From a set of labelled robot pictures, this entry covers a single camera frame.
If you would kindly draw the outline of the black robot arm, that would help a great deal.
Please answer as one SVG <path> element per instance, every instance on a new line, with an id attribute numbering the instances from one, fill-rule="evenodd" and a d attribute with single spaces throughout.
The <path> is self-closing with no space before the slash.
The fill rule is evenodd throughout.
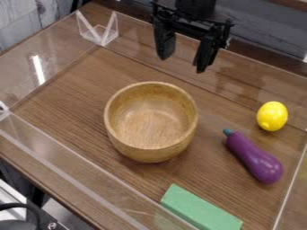
<path id="1" fill-rule="evenodd" d="M 176 34 L 199 41 L 193 66 L 200 74 L 213 64 L 220 49 L 231 43 L 231 19 L 213 16 L 216 0 L 152 0 L 151 23 L 156 53 L 161 60 L 176 50 Z"/>

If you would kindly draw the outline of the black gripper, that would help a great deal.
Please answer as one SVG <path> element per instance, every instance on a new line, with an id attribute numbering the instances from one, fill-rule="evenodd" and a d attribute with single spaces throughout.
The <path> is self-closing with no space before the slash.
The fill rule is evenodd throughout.
<path id="1" fill-rule="evenodd" d="M 200 39 L 193 66 L 200 74 L 212 65 L 219 48 L 229 45 L 231 18 L 216 13 L 217 0 L 152 0 L 153 37 L 157 56 L 165 60 L 175 51 L 175 31 Z"/>

